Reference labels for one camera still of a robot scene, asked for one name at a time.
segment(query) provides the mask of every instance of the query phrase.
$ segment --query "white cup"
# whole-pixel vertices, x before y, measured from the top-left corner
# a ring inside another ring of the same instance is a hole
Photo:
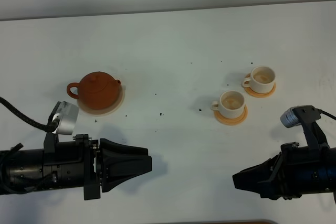
[[[229,90],[224,92],[219,101],[214,101],[211,105],[213,111],[219,111],[220,114],[228,119],[239,117],[245,107],[245,99],[242,93]]]
[[[251,88],[254,92],[265,94],[273,89],[274,83],[274,71],[269,67],[259,66],[254,68],[250,76],[242,81],[242,86]]]

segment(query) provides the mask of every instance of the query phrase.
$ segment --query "table surface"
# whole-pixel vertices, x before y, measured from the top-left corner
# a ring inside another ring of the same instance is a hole
[[[82,188],[1,196],[1,222],[334,223],[332,194],[261,199],[235,189],[232,175],[283,143],[306,145],[301,127],[280,123],[289,107],[336,114],[335,17],[336,2],[318,2],[0,22],[2,97],[45,123],[57,101],[76,103],[67,84],[107,72],[125,87],[122,106],[101,117],[80,111],[74,134],[145,147],[153,157],[152,172],[99,200],[84,201]],[[257,65],[274,68],[276,92],[265,99],[245,93],[246,121],[218,123],[211,102],[226,90],[244,92],[240,82]],[[335,124],[319,121],[331,147]],[[4,107],[0,132],[2,150],[19,142],[43,147],[44,133]]]

